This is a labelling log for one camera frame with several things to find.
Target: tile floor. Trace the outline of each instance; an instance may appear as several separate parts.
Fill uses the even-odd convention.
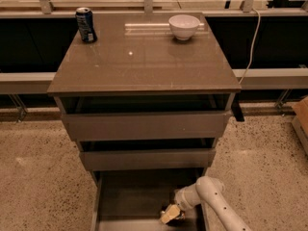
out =
[[[95,186],[57,110],[15,118],[0,110],[0,231],[90,230]],[[232,117],[207,171],[224,182],[225,198],[252,230],[308,230],[308,160],[292,119]],[[207,213],[211,230],[224,230]]]

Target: drawer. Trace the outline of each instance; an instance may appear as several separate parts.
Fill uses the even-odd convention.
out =
[[[174,190],[193,184],[197,177],[191,168],[101,172],[91,231],[205,231],[201,206],[187,211],[180,225],[159,221]]]
[[[231,112],[63,115],[73,141],[218,138]]]
[[[209,167],[216,150],[204,148],[81,152],[86,170]]]

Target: open drawer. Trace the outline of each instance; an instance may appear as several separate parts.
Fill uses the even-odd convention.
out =
[[[91,231],[205,231],[201,206],[187,211],[185,220],[159,220],[174,190],[197,177],[194,168],[100,172]]]
[[[230,112],[63,115],[73,141],[219,138]]]

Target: speckled floor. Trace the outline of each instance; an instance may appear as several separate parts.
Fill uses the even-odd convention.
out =
[[[95,186],[57,112],[0,110],[0,231],[90,230]],[[230,119],[207,174],[252,230],[308,230],[308,160],[291,115]],[[211,230],[224,230],[207,208]]]

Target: drawer cabinet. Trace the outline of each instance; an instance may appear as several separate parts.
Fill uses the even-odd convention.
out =
[[[97,184],[91,231],[205,231],[200,206],[181,226],[158,219],[211,165],[241,86],[202,15],[205,33],[186,42],[164,26],[172,15],[98,14],[101,38],[77,34],[49,87]]]

